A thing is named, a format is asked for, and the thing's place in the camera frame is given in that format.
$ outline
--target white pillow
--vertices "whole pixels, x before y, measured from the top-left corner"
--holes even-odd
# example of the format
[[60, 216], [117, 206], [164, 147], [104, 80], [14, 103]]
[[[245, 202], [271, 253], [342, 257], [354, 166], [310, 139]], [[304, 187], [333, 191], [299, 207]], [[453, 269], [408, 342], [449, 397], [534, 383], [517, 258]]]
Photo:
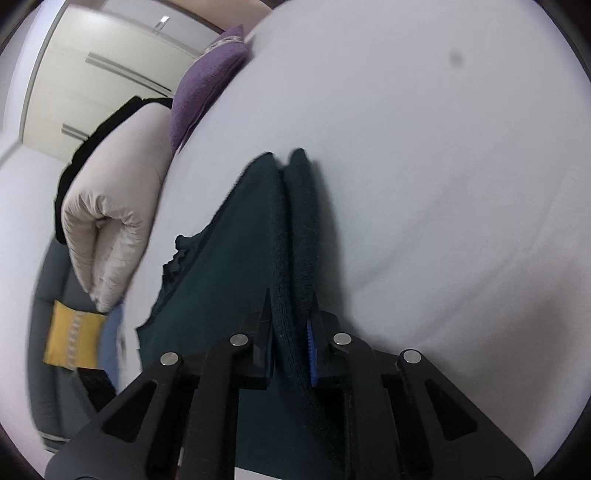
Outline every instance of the white pillow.
[[122, 297], [144, 253], [173, 157], [169, 131], [170, 109], [142, 107], [99, 144], [64, 199], [72, 265], [100, 312]]

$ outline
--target dark spot on sheet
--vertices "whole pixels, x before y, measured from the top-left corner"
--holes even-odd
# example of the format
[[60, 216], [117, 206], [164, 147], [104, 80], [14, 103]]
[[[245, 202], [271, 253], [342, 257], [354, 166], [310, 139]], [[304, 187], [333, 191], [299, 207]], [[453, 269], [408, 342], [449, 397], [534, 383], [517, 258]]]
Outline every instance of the dark spot on sheet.
[[449, 53], [449, 63], [452, 67], [461, 69], [464, 66], [464, 55], [459, 50], [452, 50]]

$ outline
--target blue fabric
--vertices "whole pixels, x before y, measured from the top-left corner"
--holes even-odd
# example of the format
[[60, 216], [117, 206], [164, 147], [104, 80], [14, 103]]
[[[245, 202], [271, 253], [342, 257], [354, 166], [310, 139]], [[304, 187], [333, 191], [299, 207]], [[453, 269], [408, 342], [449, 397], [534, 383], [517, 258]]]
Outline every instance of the blue fabric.
[[117, 359], [117, 340], [119, 325], [123, 319], [123, 307], [119, 303], [107, 315], [99, 342], [99, 368], [104, 370], [109, 380], [119, 391], [119, 362]]

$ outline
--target folded towel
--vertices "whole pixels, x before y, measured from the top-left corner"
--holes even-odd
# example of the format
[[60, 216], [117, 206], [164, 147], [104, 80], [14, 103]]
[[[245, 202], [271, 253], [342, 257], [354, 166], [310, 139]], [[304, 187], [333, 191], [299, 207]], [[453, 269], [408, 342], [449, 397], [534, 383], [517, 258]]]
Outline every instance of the folded towel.
[[264, 154], [203, 232], [177, 238], [150, 318], [137, 329], [144, 365], [169, 351], [207, 350], [239, 332], [270, 289], [275, 375], [267, 391], [240, 393], [236, 465], [285, 480], [343, 476], [342, 432], [327, 414], [342, 406], [312, 390], [307, 356], [318, 230], [304, 151], [283, 170]]

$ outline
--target black cloth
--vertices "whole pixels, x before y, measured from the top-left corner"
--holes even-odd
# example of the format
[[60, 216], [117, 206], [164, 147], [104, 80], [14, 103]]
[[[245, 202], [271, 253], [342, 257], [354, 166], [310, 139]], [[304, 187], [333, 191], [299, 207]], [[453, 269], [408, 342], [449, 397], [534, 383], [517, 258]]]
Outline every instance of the black cloth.
[[89, 136], [82, 145], [74, 152], [72, 163], [62, 172], [60, 181], [57, 185], [57, 195], [54, 202], [54, 218], [56, 224], [56, 240], [62, 245], [66, 244], [66, 237], [64, 236], [64, 229], [61, 225], [61, 206], [64, 203], [64, 198], [68, 193], [68, 189], [72, 182], [88, 160], [88, 157], [94, 152], [95, 148], [109, 135], [115, 128], [125, 122], [130, 116], [137, 112], [144, 105], [149, 103], [160, 103], [168, 108], [172, 108], [172, 98], [147, 98], [142, 100], [138, 96], [130, 98], [119, 110], [111, 115], [107, 120], [102, 122], [94, 133]]

